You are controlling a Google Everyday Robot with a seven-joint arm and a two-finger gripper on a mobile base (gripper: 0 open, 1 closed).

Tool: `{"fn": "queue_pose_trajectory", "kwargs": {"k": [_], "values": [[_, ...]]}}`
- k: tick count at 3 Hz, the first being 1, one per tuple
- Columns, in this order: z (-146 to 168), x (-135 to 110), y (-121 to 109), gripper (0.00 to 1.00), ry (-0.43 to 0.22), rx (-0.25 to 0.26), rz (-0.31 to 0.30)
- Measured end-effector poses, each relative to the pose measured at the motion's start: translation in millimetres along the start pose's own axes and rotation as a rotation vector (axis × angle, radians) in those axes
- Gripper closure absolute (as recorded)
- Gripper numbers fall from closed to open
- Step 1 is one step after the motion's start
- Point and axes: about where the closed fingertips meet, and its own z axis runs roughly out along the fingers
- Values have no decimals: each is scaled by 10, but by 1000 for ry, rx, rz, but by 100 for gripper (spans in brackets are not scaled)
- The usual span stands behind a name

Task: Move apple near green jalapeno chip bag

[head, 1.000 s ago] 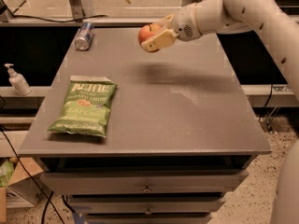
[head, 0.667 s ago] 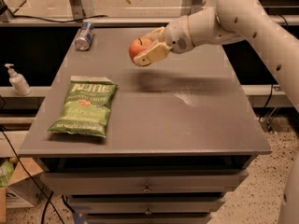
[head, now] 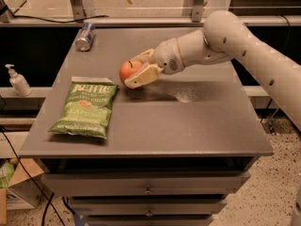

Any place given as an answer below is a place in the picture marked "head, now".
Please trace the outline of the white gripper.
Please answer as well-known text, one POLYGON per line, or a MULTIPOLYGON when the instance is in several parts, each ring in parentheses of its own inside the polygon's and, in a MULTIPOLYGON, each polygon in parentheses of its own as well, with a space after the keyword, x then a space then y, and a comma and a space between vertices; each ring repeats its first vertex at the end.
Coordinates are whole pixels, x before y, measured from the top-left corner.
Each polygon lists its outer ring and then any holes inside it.
POLYGON ((148 85, 158 80, 161 73, 174 74, 184 70, 179 44, 175 38, 161 42, 155 51, 149 49, 130 58, 130 61, 140 61, 143 65, 125 80, 125 86, 129 89, 148 85))

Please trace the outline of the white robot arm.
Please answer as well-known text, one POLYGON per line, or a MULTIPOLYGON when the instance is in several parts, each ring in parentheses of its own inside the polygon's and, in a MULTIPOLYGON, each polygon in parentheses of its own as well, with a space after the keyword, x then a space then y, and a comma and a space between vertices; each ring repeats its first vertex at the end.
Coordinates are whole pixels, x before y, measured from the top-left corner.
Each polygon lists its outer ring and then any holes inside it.
MULTIPOLYGON (((263 87, 296 128, 301 129, 301 67, 258 39, 233 13, 219 10, 206 19, 202 30, 161 42, 134 57, 142 66, 125 79, 135 89, 192 65, 213 65, 234 58, 263 87)), ((291 185, 274 177, 250 187, 260 204, 249 196, 235 196, 215 226, 300 226, 298 197, 288 202, 291 185)))

